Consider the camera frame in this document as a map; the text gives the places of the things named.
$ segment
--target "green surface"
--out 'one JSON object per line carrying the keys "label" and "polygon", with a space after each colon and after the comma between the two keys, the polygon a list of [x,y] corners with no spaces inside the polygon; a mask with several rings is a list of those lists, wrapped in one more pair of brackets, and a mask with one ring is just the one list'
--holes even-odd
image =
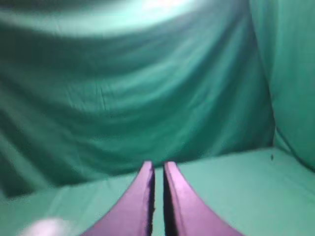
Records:
{"label": "green surface", "polygon": [[0,35],[8,196],[272,143],[246,0],[18,0]]}
{"label": "green surface", "polygon": [[[205,203],[245,235],[314,235],[315,174],[294,157],[269,148],[179,167]],[[162,176],[162,169],[157,169],[153,236],[164,235]],[[46,190],[0,202],[0,235],[20,236],[40,220],[58,219],[69,226],[58,236],[78,236],[110,209],[134,177]]]}
{"label": "green surface", "polygon": [[276,120],[274,144],[315,170],[315,2],[250,2]]}
{"label": "green surface", "polygon": [[246,236],[314,235],[315,174],[283,151],[230,154],[180,169],[205,203]]}
{"label": "green surface", "polygon": [[[1,236],[79,236],[105,215],[136,174],[45,190],[12,200],[0,199]],[[164,235],[163,173],[156,171],[152,236]]]}

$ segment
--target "green sheet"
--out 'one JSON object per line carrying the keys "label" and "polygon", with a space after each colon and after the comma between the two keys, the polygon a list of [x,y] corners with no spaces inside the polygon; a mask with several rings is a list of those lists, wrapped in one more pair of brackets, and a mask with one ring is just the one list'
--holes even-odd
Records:
{"label": "green sheet", "polygon": [[[99,220],[129,187],[136,174],[0,199],[1,236],[79,236]],[[156,173],[156,209],[152,236],[164,235],[163,174]]]}
{"label": "green sheet", "polygon": [[315,171],[313,0],[251,0],[276,120],[274,144]]}
{"label": "green sheet", "polygon": [[230,154],[180,170],[205,203],[246,236],[314,235],[315,174],[283,151]]}
{"label": "green sheet", "polygon": [[246,0],[6,1],[0,35],[8,196],[272,143]]}
{"label": "green sheet", "polygon": [[[315,174],[275,149],[230,154],[179,165],[200,197],[247,236],[313,236]],[[153,236],[164,235],[163,172],[156,170]],[[38,223],[64,222],[60,236],[78,236],[104,215],[135,175],[46,190],[0,201],[0,235]]]}

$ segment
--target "green floor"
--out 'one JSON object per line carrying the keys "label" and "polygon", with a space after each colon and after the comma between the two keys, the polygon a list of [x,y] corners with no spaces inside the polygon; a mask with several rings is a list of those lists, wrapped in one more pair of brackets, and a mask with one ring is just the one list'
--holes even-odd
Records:
{"label": "green floor", "polygon": [[[315,174],[282,151],[230,154],[182,164],[180,169],[201,198],[247,236],[314,235]],[[62,219],[70,226],[64,234],[77,236],[110,209],[134,177],[1,202],[0,235],[19,236],[36,221]],[[153,236],[164,233],[162,206],[162,170],[158,169]]]}

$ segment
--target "green cloth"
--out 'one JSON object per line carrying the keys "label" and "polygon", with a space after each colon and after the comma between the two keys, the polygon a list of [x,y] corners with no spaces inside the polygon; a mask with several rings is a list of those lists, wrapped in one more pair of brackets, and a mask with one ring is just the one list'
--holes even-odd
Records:
{"label": "green cloth", "polygon": [[180,170],[205,203],[246,236],[314,235],[315,174],[283,151],[230,154]]}
{"label": "green cloth", "polygon": [[250,2],[276,120],[274,144],[315,171],[315,2]]}
{"label": "green cloth", "polygon": [[167,2],[1,5],[6,195],[272,144],[248,2]]}
{"label": "green cloth", "polygon": [[[205,203],[246,236],[314,235],[315,174],[278,149],[201,159],[179,168]],[[134,177],[0,201],[0,235],[16,236],[40,221],[63,220],[68,231],[60,236],[79,236],[110,209]],[[163,236],[161,168],[156,170],[155,209],[153,236]]]}

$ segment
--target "green fabric backdrop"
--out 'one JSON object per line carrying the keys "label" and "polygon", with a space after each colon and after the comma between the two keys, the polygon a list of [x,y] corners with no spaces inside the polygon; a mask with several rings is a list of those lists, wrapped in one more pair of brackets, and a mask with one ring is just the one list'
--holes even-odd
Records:
{"label": "green fabric backdrop", "polygon": [[250,2],[275,114],[274,144],[315,170],[315,3]]}
{"label": "green fabric backdrop", "polygon": [[272,144],[246,0],[0,7],[8,196]]}

